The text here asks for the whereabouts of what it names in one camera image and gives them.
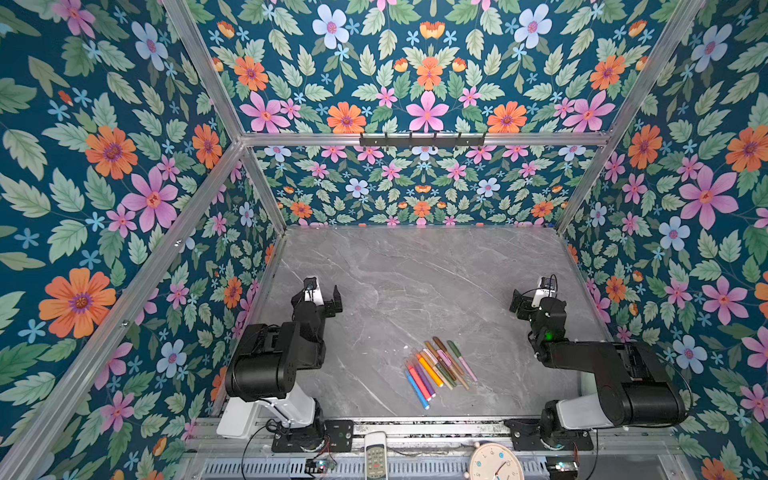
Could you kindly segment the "brown pen tan cap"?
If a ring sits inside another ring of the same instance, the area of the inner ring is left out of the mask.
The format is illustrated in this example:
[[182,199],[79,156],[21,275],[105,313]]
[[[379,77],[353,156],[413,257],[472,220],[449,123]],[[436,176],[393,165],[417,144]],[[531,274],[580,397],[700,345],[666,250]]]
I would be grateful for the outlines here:
[[455,360],[449,355],[444,343],[437,337],[434,337],[432,341],[426,341],[425,345],[443,368],[450,373],[452,378],[455,381],[464,384],[462,371],[455,363]]

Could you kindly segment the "orange pen brown cap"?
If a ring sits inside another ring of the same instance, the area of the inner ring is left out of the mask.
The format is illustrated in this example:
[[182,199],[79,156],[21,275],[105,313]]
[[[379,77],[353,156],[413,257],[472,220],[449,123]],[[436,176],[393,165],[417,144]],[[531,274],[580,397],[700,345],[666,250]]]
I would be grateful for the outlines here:
[[451,369],[453,367],[453,360],[446,351],[444,343],[437,336],[433,336],[433,341],[437,347],[438,354],[442,358],[442,361],[449,369]]

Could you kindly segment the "tan pen lilac cap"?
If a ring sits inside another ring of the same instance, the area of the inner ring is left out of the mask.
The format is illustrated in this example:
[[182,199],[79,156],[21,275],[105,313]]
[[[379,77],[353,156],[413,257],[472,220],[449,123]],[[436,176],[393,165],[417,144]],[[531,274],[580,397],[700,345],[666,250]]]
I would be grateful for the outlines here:
[[433,341],[437,347],[437,352],[442,361],[446,364],[451,374],[458,380],[458,382],[466,389],[469,389],[469,385],[464,378],[462,369],[457,365],[456,361],[446,350],[444,342],[437,336],[433,337]]

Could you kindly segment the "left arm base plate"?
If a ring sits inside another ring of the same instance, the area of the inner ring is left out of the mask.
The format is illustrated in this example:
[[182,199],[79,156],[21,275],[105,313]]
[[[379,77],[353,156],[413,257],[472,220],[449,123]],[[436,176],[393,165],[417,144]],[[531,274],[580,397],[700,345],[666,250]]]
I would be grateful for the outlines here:
[[346,453],[352,450],[353,437],[353,421],[321,420],[306,427],[279,427],[274,434],[271,450],[274,453]]

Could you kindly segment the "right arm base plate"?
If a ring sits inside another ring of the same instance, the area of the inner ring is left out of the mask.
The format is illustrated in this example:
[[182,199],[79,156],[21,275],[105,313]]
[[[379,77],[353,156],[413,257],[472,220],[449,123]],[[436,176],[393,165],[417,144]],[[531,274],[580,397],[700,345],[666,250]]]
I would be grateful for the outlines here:
[[544,434],[539,420],[533,418],[507,419],[503,424],[510,430],[511,441],[519,451],[593,451],[595,448],[587,430]]

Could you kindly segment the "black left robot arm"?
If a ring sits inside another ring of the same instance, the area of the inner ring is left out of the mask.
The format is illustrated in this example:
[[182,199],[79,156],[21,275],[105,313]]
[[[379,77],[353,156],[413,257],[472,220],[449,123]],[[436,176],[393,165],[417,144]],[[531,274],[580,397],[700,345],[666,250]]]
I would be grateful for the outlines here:
[[297,384],[297,373],[322,368],[326,320],[343,311],[342,296],[335,288],[324,298],[319,280],[307,277],[290,304],[290,320],[243,330],[225,374],[229,400],[216,428],[219,436],[250,439],[259,429],[259,415],[265,413],[264,429],[274,435],[274,448],[285,441],[311,452],[329,443],[319,401]]

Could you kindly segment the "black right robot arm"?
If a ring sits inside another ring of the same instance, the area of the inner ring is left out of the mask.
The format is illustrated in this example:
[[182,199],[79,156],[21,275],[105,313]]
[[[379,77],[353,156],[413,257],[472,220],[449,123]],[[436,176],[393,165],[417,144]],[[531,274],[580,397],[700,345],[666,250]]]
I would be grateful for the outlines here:
[[530,326],[527,339],[545,367],[590,374],[594,391],[550,400],[528,437],[552,450],[593,447],[590,432],[619,427],[671,428],[689,408],[665,368],[644,342],[574,341],[566,336],[567,302],[557,277],[513,293],[509,310]]

